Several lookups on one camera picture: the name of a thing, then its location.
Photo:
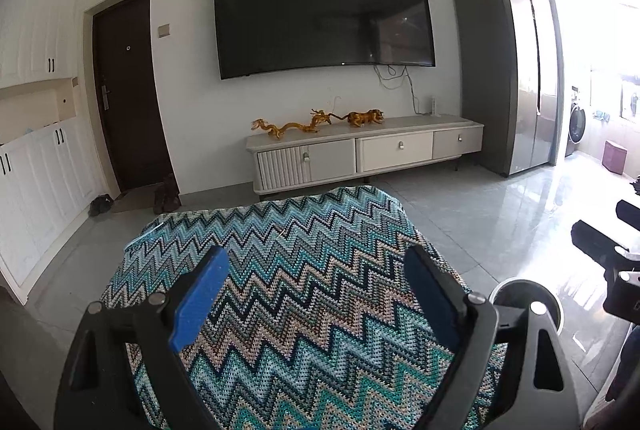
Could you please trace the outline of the zigzag knitted table cloth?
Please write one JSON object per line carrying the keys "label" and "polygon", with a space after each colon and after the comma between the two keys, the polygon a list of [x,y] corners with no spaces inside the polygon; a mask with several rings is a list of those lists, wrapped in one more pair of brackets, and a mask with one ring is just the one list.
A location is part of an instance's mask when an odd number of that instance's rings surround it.
{"label": "zigzag knitted table cloth", "polygon": [[410,429],[452,361],[405,276],[405,252],[448,262],[373,186],[162,214],[130,242],[109,308],[164,292],[219,246],[229,273],[180,354],[224,429]]}

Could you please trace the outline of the purple storage box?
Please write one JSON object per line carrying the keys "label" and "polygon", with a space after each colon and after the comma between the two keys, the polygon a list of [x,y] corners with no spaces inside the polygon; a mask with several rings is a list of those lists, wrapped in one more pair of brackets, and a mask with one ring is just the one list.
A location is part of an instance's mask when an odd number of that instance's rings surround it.
{"label": "purple storage box", "polygon": [[602,164],[609,172],[621,176],[624,173],[627,149],[620,144],[606,140],[602,155]]}

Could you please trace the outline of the washing machine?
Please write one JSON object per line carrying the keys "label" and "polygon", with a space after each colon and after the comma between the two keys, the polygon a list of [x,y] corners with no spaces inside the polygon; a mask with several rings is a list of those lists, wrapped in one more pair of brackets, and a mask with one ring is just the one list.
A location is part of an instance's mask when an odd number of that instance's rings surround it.
{"label": "washing machine", "polygon": [[568,137],[565,156],[574,154],[578,145],[582,142],[586,130],[586,112],[577,102],[570,106],[570,124],[568,125]]}

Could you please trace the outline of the black wall television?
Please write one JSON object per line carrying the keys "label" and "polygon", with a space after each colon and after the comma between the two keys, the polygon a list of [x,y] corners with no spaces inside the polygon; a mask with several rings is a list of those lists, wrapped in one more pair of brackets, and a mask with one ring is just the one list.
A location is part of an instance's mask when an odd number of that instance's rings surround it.
{"label": "black wall television", "polygon": [[221,78],[436,64],[428,0],[214,0]]}

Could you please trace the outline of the beige wall switch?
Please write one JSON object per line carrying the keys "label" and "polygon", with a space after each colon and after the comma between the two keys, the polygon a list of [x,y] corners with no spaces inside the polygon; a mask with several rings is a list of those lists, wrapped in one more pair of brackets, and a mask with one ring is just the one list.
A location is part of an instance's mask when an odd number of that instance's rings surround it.
{"label": "beige wall switch", "polygon": [[170,25],[169,24],[160,25],[157,28],[157,34],[158,34],[158,36],[160,38],[169,36],[170,35]]}

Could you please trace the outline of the white round trash bin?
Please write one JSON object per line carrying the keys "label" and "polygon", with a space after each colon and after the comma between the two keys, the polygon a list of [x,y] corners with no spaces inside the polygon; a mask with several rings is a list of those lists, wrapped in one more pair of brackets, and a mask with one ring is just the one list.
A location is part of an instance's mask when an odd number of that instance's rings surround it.
{"label": "white round trash bin", "polygon": [[504,280],[491,291],[489,300],[498,306],[510,306],[510,308],[525,309],[532,303],[543,304],[560,334],[564,327],[564,310],[556,294],[546,286],[527,278],[512,277]]}

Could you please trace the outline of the white hallway cabinets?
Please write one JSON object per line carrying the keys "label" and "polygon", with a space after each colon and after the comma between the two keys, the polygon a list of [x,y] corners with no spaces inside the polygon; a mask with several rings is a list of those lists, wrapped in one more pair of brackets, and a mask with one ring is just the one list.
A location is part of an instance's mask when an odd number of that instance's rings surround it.
{"label": "white hallway cabinets", "polygon": [[21,304],[105,192],[76,0],[1,0],[1,285]]}

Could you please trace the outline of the golden tiger figurine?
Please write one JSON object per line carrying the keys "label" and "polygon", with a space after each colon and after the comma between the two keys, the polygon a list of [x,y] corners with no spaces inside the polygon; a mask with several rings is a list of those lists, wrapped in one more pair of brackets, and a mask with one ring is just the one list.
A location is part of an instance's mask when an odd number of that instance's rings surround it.
{"label": "golden tiger figurine", "polygon": [[350,112],[346,121],[351,127],[360,128],[366,124],[382,124],[384,114],[379,109],[369,109],[366,112]]}

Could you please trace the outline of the black shoes by door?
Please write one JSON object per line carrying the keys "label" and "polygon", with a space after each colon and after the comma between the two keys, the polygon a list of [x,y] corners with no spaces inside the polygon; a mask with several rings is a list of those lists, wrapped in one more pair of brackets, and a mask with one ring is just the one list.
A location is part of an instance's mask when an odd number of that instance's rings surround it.
{"label": "black shoes by door", "polygon": [[111,210],[113,205],[114,199],[111,198],[110,194],[99,195],[90,202],[88,215],[90,218],[94,218],[100,214],[107,213]]}

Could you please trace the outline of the white tv cabinet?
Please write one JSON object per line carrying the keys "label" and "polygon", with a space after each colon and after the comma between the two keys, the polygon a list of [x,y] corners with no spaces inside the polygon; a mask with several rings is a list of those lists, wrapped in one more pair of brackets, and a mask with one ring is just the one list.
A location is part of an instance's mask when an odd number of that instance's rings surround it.
{"label": "white tv cabinet", "polygon": [[484,126],[450,115],[387,118],[360,128],[325,124],[316,133],[289,130],[283,138],[251,135],[254,192],[338,183],[422,167],[478,153]]}

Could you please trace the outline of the grey steel refrigerator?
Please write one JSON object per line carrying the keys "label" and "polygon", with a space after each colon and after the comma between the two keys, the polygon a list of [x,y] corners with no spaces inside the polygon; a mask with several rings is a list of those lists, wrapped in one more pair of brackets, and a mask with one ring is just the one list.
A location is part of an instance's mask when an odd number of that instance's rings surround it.
{"label": "grey steel refrigerator", "polygon": [[512,176],[548,164],[558,123],[549,0],[454,0],[462,116],[484,126],[480,164]]}

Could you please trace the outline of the golden dragon figurine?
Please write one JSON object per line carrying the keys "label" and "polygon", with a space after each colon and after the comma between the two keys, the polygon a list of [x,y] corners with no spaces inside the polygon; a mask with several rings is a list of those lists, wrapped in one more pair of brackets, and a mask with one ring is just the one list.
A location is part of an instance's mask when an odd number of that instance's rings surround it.
{"label": "golden dragon figurine", "polygon": [[262,118],[255,119],[250,127],[253,131],[263,130],[272,138],[280,140],[284,137],[288,130],[299,130],[303,133],[318,133],[322,124],[332,124],[334,115],[332,112],[325,112],[322,109],[313,109],[311,112],[311,120],[309,124],[301,124],[296,121],[289,121],[281,127],[270,122],[263,120]]}

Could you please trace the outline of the dark brown entrance door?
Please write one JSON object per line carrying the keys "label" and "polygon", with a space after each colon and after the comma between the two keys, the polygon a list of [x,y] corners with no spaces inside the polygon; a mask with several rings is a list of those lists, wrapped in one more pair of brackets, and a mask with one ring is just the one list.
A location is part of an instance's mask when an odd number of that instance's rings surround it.
{"label": "dark brown entrance door", "polygon": [[150,0],[123,0],[92,19],[93,75],[102,131],[119,189],[172,173],[152,62]]}

